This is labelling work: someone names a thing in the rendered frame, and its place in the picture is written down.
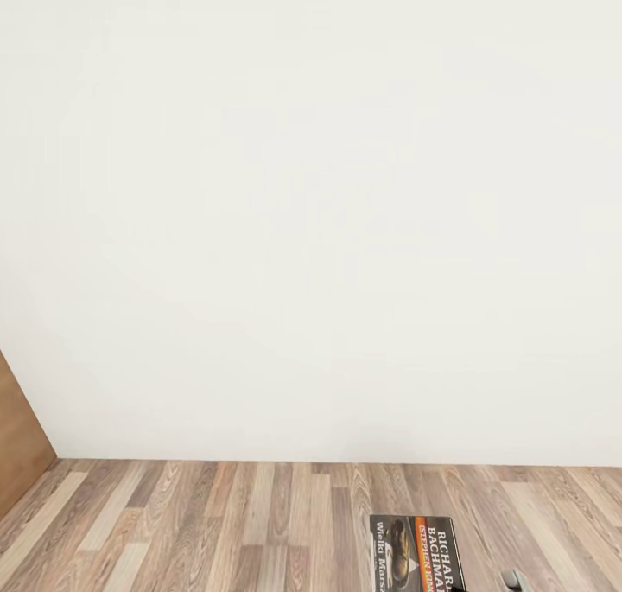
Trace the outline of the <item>hardback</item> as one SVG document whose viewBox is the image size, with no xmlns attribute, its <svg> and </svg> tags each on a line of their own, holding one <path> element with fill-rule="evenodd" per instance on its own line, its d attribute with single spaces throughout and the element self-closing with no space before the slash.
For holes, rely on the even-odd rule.
<svg viewBox="0 0 622 592">
<path fill-rule="evenodd" d="M 371 592 L 466 589 L 449 515 L 370 514 Z"/>
</svg>

